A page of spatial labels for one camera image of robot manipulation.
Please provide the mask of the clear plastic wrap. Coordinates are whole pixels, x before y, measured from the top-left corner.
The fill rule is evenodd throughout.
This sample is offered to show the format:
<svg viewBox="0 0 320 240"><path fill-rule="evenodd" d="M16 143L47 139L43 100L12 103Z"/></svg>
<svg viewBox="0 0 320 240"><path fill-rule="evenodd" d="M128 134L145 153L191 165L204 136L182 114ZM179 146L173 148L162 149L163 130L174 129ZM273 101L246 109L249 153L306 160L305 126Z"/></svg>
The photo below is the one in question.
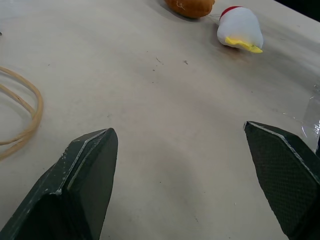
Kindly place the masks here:
<svg viewBox="0 0 320 240"><path fill-rule="evenodd" d="M320 140L320 85L314 85L304 117L301 121L301 137L316 152Z"/></svg>

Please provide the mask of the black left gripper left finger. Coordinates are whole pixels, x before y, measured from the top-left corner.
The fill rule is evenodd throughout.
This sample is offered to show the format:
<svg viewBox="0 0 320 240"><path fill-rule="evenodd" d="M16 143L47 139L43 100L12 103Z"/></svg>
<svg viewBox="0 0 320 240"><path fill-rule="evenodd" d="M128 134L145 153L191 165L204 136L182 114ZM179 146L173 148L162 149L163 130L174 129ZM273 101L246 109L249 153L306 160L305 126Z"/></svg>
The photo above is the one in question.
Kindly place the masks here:
<svg viewBox="0 0 320 240"><path fill-rule="evenodd" d="M0 230L0 240L99 240L117 154L113 128L74 139Z"/></svg>

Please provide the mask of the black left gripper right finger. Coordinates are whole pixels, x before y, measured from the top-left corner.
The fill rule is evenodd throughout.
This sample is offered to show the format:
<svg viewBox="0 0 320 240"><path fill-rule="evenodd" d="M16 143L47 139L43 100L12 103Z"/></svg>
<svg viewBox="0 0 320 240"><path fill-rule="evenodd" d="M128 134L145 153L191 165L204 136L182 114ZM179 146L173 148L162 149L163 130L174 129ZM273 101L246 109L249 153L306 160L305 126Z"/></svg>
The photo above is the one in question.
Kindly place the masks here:
<svg viewBox="0 0 320 240"><path fill-rule="evenodd" d="M261 189L289 240L320 240L320 140L247 121L244 131Z"/></svg>

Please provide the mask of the white plush duck toy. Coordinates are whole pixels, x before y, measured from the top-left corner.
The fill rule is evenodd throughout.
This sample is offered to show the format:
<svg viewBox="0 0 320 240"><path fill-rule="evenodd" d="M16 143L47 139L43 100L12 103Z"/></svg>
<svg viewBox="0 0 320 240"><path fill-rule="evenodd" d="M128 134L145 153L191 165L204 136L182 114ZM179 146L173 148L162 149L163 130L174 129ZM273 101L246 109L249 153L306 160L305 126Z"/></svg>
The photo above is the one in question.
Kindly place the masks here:
<svg viewBox="0 0 320 240"><path fill-rule="evenodd" d="M251 53L262 53L264 38L256 15L243 6L230 6L220 15L217 39L224 45Z"/></svg>

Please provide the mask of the orange plush toy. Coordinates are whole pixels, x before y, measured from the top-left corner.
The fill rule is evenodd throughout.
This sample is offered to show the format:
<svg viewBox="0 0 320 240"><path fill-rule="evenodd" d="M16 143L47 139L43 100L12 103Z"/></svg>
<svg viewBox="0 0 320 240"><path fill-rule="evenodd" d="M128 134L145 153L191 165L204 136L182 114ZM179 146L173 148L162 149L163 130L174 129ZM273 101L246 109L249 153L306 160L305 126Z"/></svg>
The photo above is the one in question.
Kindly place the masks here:
<svg viewBox="0 0 320 240"><path fill-rule="evenodd" d="M164 0L164 2L172 11L183 17L199 19L212 11L216 0Z"/></svg>

